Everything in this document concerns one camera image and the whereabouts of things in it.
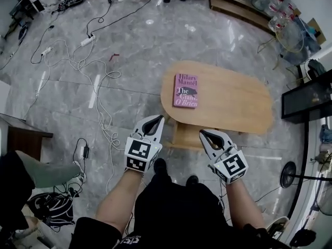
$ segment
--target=gray tile floor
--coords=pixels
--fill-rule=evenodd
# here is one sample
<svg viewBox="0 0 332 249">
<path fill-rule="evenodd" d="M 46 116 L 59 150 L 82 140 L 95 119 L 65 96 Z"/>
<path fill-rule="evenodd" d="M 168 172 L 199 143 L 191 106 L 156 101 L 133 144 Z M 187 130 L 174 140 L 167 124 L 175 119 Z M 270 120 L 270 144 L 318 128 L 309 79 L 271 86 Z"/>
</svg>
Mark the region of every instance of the gray tile floor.
<svg viewBox="0 0 332 249">
<path fill-rule="evenodd" d="M 114 2 L 103 24 L 91 23 L 89 30 L 111 23 L 143 5 L 148 0 L 126 0 Z M 87 61 L 100 59 L 107 63 L 107 71 L 121 71 L 117 79 L 106 78 L 102 82 L 99 96 L 104 107 L 112 115 L 110 133 L 117 132 L 123 149 L 136 121 L 153 114 L 162 114 L 160 89 L 164 71 L 174 61 L 195 60 L 221 66 L 257 77 L 269 89 L 273 100 L 274 123 L 264 135 L 238 134 L 226 131 L 242 148 L 249 164 L 244 178 L 254 200 L 279 186 L 279 174 L 290 160 L 302 161 L 302 125 L 282 121 L 281 94 L 286 84 L 295 80 L 282 64 L 272 70 L 276 52 L 272 46 L 257 54 L 260 43 L 271 36 L 241 20 L 211 11 L 205 0 L 171 0 L 169 4 L 157 6 L 152 0 L 136 14 L 95 32 L 96 42 Z M 93 17 L 105 13 L 107 0 L 87 0 L 66 11 L 53 23 L 55 28 L 45 34 L 40 51 L 34 61 L 56 39 L 66 40 L 72 52 L 86 36 L 86 23 Z M 35 99 L 35 90 L 45 83 L 48 68 L 45 63 L 30 64 L 30 57 L 44 30 L 54 19 L 39 15 L 32 22 L 29 32 L 10 63 L 0 71 L 0 80 L 11 85 L 6 114 L 23 118 Z M 195 28 L 190 31 L 186 25 Z M 17 47 L 17 33 L 8 39 L 0 64 Z M 66 57 L 63 42 L 54 45 L 55 51 L 48 55 L 50 64 Z M 75 60 L 84 58 L 90 45 L 75 52 Z M 112 54 L 118 53 L 109 62 Z M 95 82 L 103 77 L 104 64 L 94 62 L 82 72 Z M 93 89 L 89 79 L 74 70 L 67 61 L 62 61 L 50 70 L 50 80 L 40 91 L 36 103 L 29 110 L 27 122 L 54 133 L 54 138 L 45 140 L 42 149 L 43 162 L 69 163 L 72 161 L 76 141 L 84 137 L 90 146 L 90 158 L 86 160 L 87 182 L 83 192 L 74 201 L 75 218 L 93 217 L 98 203 L 105 196 L 105 185 L 112 173 L 109 158 L 109 143 L 98 123 L 96 100 L 91 98 Z M 106 121 L 109 116 L 104 113 Z M 163 141 L 170 138 L 172 122 L 164 129 Z M 184 184 L 191 174 L 198 175 L 213 193 L 220 195 L 220 184 L 216 175 L 207 168 L 207 156 L 189 150 L 164 148 L 160 154 L 169 167 L 169 174 L 179 184 Z M 115 175 L 110 190 L 123 173 L 123 152 L 112 148 Z M 143 181 L 149 182 L 153 172 L 149 171 Z M 258 202 L 266 223 L 287 215 L 296 186 L 278 189 Z M 227 196 L 224 197 L 228 208 Z M 74 226 L 66 226 L 59 233 L 47 227 L 43 232 L 59 247 L 67 248 Z"/>
</svg>

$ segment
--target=oval table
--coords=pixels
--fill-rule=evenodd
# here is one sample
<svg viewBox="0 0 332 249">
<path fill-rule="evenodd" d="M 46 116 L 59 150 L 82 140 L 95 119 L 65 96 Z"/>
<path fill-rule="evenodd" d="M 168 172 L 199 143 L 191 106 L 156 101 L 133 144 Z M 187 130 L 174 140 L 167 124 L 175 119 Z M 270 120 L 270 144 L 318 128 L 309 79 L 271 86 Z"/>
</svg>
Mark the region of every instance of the oval table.
<svg viewBox="0 0 332 249">
<path fill-rule="evenodd" d="M 198 76 L 197 108 L 173 107 L 177 73 Z M 262 82 L 213 65 L 173 63 L 164 75 L 160 96 L 164 110 L 176 121 L 173 141 L 168 143 L 172 147 L 201 150 L 200 129 L 264 134 L 273 123 L 272 100 Z"/>
</svg>

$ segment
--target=pink book cover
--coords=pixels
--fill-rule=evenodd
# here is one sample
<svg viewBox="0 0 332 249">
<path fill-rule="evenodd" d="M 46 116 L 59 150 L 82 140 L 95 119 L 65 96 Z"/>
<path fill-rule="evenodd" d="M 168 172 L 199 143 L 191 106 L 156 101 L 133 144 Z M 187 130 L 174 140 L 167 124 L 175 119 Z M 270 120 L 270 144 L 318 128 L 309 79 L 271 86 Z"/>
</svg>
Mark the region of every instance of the pink book cover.
<svg viewBox="0 0 332 249">
<path fill-rule="evenodd" d="M 187 74 L 175 75 L 173 106 L 196 108 L 197 99 L 197 76 Z"/>
</svg>

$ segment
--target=black shoe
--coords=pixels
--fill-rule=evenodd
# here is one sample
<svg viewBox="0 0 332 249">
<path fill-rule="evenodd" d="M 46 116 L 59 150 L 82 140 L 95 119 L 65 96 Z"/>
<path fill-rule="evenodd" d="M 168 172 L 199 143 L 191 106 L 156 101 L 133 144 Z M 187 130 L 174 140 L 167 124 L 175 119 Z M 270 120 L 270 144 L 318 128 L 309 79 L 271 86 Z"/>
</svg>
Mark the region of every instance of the black shoe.
<svg viewBox="0 0 332 249">
<path fill-rule="evenodd" d="M 196 175 L 192 175 L 191 177 L 188 178 L 186 186 L 191 186 L 195 184 L 198 184 L 198 177 Z"/>
<path fill-rule="evenodd" d="M 165 173 L 167 174 L 167 165 L 164 159 L 159 158 L 154 163 L 155 174 Z"/>
</svg>

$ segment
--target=human arm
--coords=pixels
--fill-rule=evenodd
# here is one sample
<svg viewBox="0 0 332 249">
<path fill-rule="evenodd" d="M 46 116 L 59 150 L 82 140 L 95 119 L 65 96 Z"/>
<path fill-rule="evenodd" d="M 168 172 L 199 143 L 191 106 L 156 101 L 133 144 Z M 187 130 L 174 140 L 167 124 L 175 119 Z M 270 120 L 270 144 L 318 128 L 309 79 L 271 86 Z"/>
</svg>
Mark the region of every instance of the human arm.
<svg viewBox="0 0 332 249">
<path fill-rule="evenodd" d="M 95 218 L 115 227 L 123 234 L 134 207 L 141 179 L 141 172 L 127 170 L 99 204 Z"/>
<path fill-rule="evenodd" d="M 264 220 L 258 206 L 249 195 L 241 179 L 226 185 L 230 217 L 233 226 L 243 229 L 246 224 L 264 228 Z"/>
</svg>

